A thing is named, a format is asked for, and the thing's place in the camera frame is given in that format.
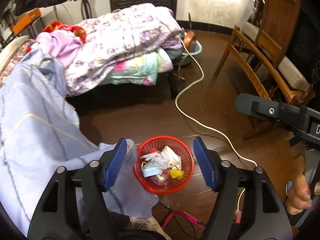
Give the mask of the person right hand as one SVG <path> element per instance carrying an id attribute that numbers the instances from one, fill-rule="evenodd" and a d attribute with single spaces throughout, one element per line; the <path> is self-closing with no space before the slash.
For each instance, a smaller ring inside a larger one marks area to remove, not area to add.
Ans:
<path id="1" fill-rule="evenodd" d="M 295 172 L 292 176 L 292 186 L 288 191 L 286 210 L 289 215 L 297 215 L 312 207 L 310 187 L 304 174 Z"/>

